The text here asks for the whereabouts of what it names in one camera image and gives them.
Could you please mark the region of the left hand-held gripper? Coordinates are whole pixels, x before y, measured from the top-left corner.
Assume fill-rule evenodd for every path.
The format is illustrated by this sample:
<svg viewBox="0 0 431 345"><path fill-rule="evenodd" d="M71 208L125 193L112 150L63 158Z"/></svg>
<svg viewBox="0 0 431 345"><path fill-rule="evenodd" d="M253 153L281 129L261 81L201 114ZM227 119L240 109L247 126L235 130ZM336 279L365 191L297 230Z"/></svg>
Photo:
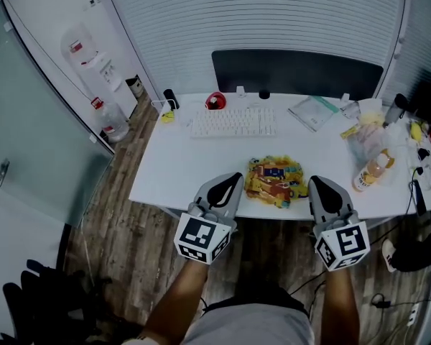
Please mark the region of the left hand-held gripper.
<svg viewBox="0 0 431 345"><path fill-rule="evenodd" d="M181 214L174 238L177 253L211 265L237 228L234 217L243 190L244 176L240 172L219 175L204 183L187 212Z"/></svg>

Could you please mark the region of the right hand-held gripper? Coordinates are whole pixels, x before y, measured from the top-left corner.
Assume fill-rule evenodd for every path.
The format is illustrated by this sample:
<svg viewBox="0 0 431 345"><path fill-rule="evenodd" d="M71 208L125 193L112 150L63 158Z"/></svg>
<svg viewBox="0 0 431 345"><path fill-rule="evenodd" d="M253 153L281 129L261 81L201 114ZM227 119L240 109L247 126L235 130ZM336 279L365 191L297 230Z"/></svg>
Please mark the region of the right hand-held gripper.
<svg viewBox="0 0 431 345"><path fill-rule="evenodd" d="M327 271L358 264L369 252L366 222L353 211L346 189L328 178L313 175L308 182L310 213L315 223L315 251ZM326 222L326 215L346 215Z"/></svg>

